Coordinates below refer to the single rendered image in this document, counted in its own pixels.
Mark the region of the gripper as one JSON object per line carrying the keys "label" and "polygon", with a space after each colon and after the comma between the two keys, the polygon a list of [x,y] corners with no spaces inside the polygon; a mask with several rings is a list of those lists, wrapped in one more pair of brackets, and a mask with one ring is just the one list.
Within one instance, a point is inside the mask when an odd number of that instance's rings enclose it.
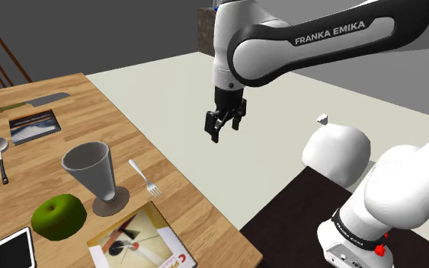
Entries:
{"label": "gripper", "polygon": [[214,101],[216,111],[207,111],[204,130],[210,134],[211,140],[219,142],[219,132],[229,120],[229,110],[232,112],[232,128],[239,129],[242,117],[246,115],[247,100],[243,99],[244,89],[227,91],[215,87]]}

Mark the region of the brown box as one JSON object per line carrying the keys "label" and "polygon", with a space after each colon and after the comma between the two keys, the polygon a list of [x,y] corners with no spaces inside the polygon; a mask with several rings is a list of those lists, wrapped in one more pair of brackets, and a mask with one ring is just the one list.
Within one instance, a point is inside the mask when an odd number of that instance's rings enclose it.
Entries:
{"label": "brown box", "polygon": [[213,8],[197,9],[197,46],[198,51],[215,56],[213,47],[214,24],[216,11]]}

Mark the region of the silver fork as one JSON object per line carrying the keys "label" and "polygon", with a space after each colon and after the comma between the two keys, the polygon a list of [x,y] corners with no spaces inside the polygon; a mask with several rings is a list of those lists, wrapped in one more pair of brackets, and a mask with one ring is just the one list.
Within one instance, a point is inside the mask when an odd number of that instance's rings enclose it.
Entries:
{"label": "silver fork", "polygon": [[130,166],[143,178],[143,180],[146,182],[147,190],[154,196],[158,197],[162,195],[162,191],[152,182],[150,182],[146,176],[143,174],[143,172],[140,170],[138,165],[133,159],[129,160]]}

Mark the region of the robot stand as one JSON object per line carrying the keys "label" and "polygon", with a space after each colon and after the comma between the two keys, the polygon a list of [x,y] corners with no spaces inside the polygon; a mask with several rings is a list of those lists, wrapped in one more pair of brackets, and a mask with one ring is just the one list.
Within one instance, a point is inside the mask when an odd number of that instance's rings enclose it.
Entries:
{"label": "robot stand", "polygon": [[[350,195],[304,168],[241,229],[263,254],[258,268],[334,268],[323,256],[317,227]],[[429,268],[429,241],[419,234],[394,228],[387,245],[395,268]]]}

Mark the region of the wooden table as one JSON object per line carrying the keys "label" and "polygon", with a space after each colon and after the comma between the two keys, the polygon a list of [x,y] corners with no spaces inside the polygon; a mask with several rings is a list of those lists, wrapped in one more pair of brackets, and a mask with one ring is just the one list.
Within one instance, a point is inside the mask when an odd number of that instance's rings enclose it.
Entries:
{"label": "wooden table", "polygon": [[[26,227],[36,208],[53,196],[77,196],[88,211],[83,227],[63,241],[33,236],[37,268],[93,268],[88,242],[143,204],[153,201],[197,261],[197,268],[256,268],[261,253],[81,73],[0,89],[0,137],[8,122],[35,112],[30,99],[63,92],[49,104],[60,131],[0,155],[0,239]],[[130,193],[126,207],[95,215],[94,195],[62,168],[71,148],[90,141],[110,146],[117,185]],[[146,182],[161,190],[152,198]]]}

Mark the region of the grey cone cup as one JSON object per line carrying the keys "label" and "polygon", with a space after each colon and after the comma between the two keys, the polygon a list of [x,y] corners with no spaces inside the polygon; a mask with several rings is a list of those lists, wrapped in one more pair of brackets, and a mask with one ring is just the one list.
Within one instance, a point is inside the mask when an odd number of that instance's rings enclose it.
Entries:
{"label": "grey cone cup", "polygon": [[96,196],[92,205],[95,215],[115,215],[129,202],[129,190],[116,185],[108,144],[93,141],[77,145],[66,152],[62,167]]}

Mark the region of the white book abstract cover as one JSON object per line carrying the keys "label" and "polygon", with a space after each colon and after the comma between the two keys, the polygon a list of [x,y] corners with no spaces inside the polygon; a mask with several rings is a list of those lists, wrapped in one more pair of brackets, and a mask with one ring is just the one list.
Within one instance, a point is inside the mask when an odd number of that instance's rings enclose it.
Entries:
{"label": "white book abstract cover", "polygon": [[87,245],[96,268],[198,268],[151,201],[94,236]]}

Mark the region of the grey kitchen knife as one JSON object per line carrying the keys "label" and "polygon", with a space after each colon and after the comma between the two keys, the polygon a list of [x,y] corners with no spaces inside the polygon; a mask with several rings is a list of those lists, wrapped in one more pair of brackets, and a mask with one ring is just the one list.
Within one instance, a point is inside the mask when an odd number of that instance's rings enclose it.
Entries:
{"label": "grey kitchen knife", "polygon": [[3,113],[6,110],[11,110],[17,107],[21,107],[24,106],[26,104],[29,104],[33,107],[39,107],[48,103],[52,103],[54,101],[59,101],[65,97],[69,97],[70,94],[66,93],[66,92],[59,92],[59,93],[55,93],[55,94],[50,94],[50,95],[46,95],[46,96],[42,96],[42,97],[38,97],[38,98],[34,98],[32,100],[26,100],[20,103],[16,103],[16,104],[10,104],[7,106],[3,106],[0,107],[0,113]]}

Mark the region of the small picture book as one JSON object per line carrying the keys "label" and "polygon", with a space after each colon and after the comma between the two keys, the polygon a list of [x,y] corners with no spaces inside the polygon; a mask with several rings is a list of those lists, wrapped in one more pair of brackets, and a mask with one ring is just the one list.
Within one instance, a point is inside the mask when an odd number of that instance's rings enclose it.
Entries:
{"label": "small picture book", "polygon": [[51,109],[16,117],[10,119],[8,123],[11,142],[14,145],[20,145],[62,129]]}

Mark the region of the green apple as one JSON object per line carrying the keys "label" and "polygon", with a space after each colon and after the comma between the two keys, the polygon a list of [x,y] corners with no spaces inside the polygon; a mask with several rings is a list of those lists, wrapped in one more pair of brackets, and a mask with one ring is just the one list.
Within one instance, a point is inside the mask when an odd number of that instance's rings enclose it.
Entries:
{"label": "green apple", "polygon": [[31,217],[32,229],[50,241],[61,241],[78,232],[84,225],[87,212],[81,200],[72,194],[48,199]]}

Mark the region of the white tablet black screen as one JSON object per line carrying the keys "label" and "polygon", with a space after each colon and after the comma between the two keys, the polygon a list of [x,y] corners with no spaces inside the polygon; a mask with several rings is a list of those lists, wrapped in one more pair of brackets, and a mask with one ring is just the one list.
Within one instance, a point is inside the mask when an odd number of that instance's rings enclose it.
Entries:
{"label": "white tablet black screen", "polygon": [[37,268],[29,227],[0,240],[0,268]]}

